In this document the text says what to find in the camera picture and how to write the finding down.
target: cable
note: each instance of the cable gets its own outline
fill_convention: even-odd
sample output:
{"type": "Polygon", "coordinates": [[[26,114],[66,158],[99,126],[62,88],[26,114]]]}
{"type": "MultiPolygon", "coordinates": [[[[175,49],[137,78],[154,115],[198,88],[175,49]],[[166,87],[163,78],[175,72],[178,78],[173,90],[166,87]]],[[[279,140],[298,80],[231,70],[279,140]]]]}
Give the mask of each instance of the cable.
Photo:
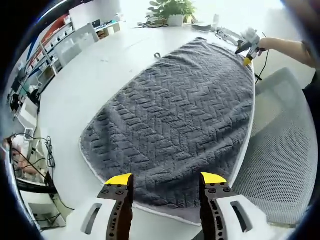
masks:
{"type": "Polygon", "coordinates": [[[48,221],[48,220],[54,219],[54,221],[56,221],[57,218],[58,218],[60,215],[61,215],[61,213],[58,213],[58,214],[55,215],[55,216],[52,216],[52,217],[49,217],[49,218],[45,218],[45,220],[42,220],[42,219],[35,219],[35,220],[37,220],[38,222],[46,222],[46,221],[48,221]]]}
{"type": "Polygon", "coordinates": [[[12,150],[17,151],[17,152],[19,153],[19,155],[22,156],[22,157],[30,164],[29,166],[32,166],[44,179],[46,178],[46,177],[34,166],[34,164],[36,164],[36,163],[32,164],[18,149],[11,148],[10,151],[12,151],[12,150]]]}
{"type": "Polygon", "coordinates": [[[156,18],[155,16],[151,16],[149,17],[145,23],[140,24],[138,27],[133,27],[133,29],[158,29],[158,28],[164,28],[164,27],[169,27],[169,25],[167,23],[155,23],[152,21],[149,21],[150,19],[154,19],[156,18]]]}
{"type": "MultiPolygon", "coordinates": [[[[34,163],[34,165],[37,164],[38,162],[40,162],[41,160],[44,160],[44,159],[46,159],[46,158],[45,158],[45,157],[40,158],[38,161],[36,161],[36,162],[34,163]]],[[[32,166],[32,165],[30,164],[30,165],[24,166],[24,167],[22,167],[22,168],[20,168],[20,169],[14,170],[14,171],[15,171],[15,172],[21,171],[22,169],[25,169],[25,168],[30,167],[30,166],[32,166]]]]}
{"type": "MultiPolygon", "coordinates": [[[[11,144],[10,144],[10,162],[12,163],[12,151],[15,150],[17,151],[29,164],[30,166],[32,166],[42,177],[46,178],[20,151],[18,151],[17,149],[14,149],[12,148],[12,142],[13,140],[15,139],[15,137],[17,136],[20,136],[20,135],[24,135],[24,136],[28,136],[29,138],[33,139],[33,140],[44,140],[44,144],[46,146],[46,149],[48,151],[48,155],[47,155],[47,166],[48,168],[51,168],[51,178],[52,178],[52,181],[54,182],[54,168],[56,167],[56,162],[55,162],[55,158],[53,156],[53,152],[52,152],[52,140],[51,140],[51,137],[48,136],[47,138],[43,138],[43,137],[33,137],[27,133],[18,133],[18,134],[15,134],[15,135],[12,135],[11,136],[11,144]]],[[[62,203],[62,205],[67,208],[67,209],[70,209],[72,211],[74,211],[75,209],[74,208],[71,208],[71,207],[68,207],[63,201],[62,199],[60,198],[60,195],[58,194],[57,195],[60,202],[62,203]]]]}
{"type": "Polygon", "coordinates": [[[268,52],[267,52],[267,54],[266,54],[265,63],[264,63],[264,66],[263,66],[263,68],[262,68],[262,71],[261,71],[260,74],[259,74],[259,78],[261,77],[261,74],[264,72],[264,70],[265,70],[265,68],[266,68],[266,66],[267,66],[268,57],[269,57],[269,52],[270,52],[270,50],[268,50],[268,52]]]}
{"type": "Polygon", "coordinates": [[[46,231],[46,230],[52,230],[52,229],[63,229],[65,228],[66,226],[45,226],[43,228],[40,229],[40,233],[42,233],[43,231],[46,231]]]}

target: storage box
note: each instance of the storage box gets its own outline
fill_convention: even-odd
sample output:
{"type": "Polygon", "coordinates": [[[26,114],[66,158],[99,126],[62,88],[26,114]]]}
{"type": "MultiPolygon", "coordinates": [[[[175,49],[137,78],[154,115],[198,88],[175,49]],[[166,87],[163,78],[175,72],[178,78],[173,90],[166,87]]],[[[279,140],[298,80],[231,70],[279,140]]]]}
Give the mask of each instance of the storage box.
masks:
{"type": "Polygon", "coordinates": [[[27,68],[26,72],[27,72],[28,74],[30,74],[30,73],[32,72],[32,70],[33,70],[32,66],[29,66],[29,67],[27,68]]]}
{"type": "Polygon", "coordinates": [[[39,69],[40,69],[41,72],[43,72],[44,70],[46,70],[47,67],[48,67],[48,64],[47,64],[47,62],[45,62],[44,64],[42,64],[42,65],[39,67],[39,69]]]}
{"type": "Polygon", "coordinates": [[[45,57],[44,53],[41,51],[36,59],[40,62],[45,57]]]}
{"type": "Polygon", "coordinates": [[[53,45],[53,47],[55,46],[55,45],[57,45],[59,43],[59,41],[58,41],[58,38],[57,37],[55,37],[55,38],[53,38],[52,40],[51,40],[51,45],[53,45]]]}
{"type": "Polygon", "coordinates": [[[35,68],[38,63],[39,61],[37,59],[34,59],[33,62],[31,63],[31,66],[35,68]]]}
{"type": "Polygon", "coordinates": [[[70,15],[67,16],[67,17],[65,17],[63,21],[64,21],[64,24],[66,24],[66,25],[69,24],[69,23],[71,23],[71,17],[70,17],[70,15]]]}
{"type": "Polygon", "coordinates": [[[44,46],[44,49],[49,52],[52,49],[51,42],[44,46]]]}
{"type": "Polygon", "coordinates": [[[69,35],[74,31],[73,27],[69,27],[66,31],[65,34],[69,35]]]}
{"type": "Polygon", "coordinates": [[[61,34],[59,35],[60,41],[62,41],[63,39],[65,39],[65,37],[66,37],[66,32],[61,33],[61,34]]]}

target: green leaves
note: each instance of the green leaves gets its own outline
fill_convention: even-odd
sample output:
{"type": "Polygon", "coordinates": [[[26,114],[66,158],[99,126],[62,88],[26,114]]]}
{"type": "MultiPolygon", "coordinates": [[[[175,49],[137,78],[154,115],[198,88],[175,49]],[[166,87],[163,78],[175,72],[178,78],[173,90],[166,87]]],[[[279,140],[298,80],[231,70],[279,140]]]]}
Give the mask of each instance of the green leaves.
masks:
{"type": "Polygon", "coordinates": [[[191,0],[155,0],[151,1],[148,10],[154,13],[154,17],[168,19],[171,15],[192,16],[195,12],[191,0]]]}
{"type": "Polygon", "coordinates": [[[151,6],[154,6],[154,7],[158,7],[158,6],[159,6],[159,3],[155,2],[155,1],[151,1],[151,2],[150,2],[150,5],[151,5],[151,6]]]}

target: textured towel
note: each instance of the textured towel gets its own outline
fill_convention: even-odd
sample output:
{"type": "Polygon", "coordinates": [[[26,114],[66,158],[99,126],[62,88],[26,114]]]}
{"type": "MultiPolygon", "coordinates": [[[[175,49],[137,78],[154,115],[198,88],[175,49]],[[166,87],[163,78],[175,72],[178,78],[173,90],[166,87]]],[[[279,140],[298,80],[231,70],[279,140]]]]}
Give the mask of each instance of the textured towel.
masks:
{"type": "Polygon", "coordinates": [[[196,38],[139,74],[80,138],[102,180],[134,174],[134,200],[199,224],[199,174],[227,180],[248,132],[253,73],[243,57],[196,38]]]}

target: desk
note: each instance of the desk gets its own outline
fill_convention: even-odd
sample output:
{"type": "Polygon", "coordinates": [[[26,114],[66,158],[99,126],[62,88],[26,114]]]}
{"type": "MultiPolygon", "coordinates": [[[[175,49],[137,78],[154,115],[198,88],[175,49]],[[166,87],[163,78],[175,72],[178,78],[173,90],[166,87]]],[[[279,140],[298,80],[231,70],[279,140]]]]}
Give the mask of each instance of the desk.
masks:
{"type": "Polygon", "coordinates": [[[33,129],[35,132],[38,122],[38,107],[26,97],[17,118],[24,128],[33,129]]]}
{"type": "Polygon", "coordinates": [[[103,27],[98,27],[94,29],[96,33],[102,31],[104,34],[104,37],[102,37],[101,39],[108,37],[114,33],[117,33],[120,31],[120,22],[114,22],[108,25],[105,25],[103,27]]]}
{"type": "MultiPolygon", "coordinates": [[[[201,33],[189,27],[124,30],[85,49],[47,87],[41,96],[38,127],[42,137],[51,136],[56,162],[53,179],[65,204],[77,208],[101,190],[102,183],[90,170],[79,147],[80,135],[95,114],[123,86],[157,61],[155,53],[165,56],[196,37],[236,50],[213,33],[201,33]]],[[[252,87],[255,87],[254,76],[252,87]]],[[[253,117],[236,169],[243,162],[252,121],[253,117]]],[[[132,239],[191,240],[202,229],[136,208],[133,216],[132,239]]]]}

